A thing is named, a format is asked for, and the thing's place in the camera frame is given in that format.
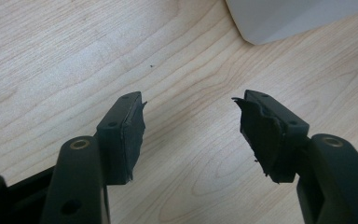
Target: screw hole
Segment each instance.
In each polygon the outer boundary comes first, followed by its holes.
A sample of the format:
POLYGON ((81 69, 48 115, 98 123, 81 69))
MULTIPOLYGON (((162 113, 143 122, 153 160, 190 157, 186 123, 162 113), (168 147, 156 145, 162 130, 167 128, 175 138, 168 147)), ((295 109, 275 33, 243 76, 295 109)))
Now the screw hole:
POLYGON ((322 139, 327 145, 331 146, 331 147, 342 147, 344 146, 344 144, 337 140, 336 138, 332 138, 332 137, 324 137, 322 139))
POLYGON ((90 144, 89 141, 85 140, 85 139, 80 139, 77 140, 75 142, 73 142, 70 146, 71 149, 82 149, 87 147, 90 144))
POLYGON ((80 207, 81 207, 81 201, 76 199, 70 200, 62 206, 61 212, 64 215, 72 215, 76 213, 80 209, 80 207))
POLYGON ((115 127, 117 125, 117 122, 110 122, 107 124, 109 127, 115 127))

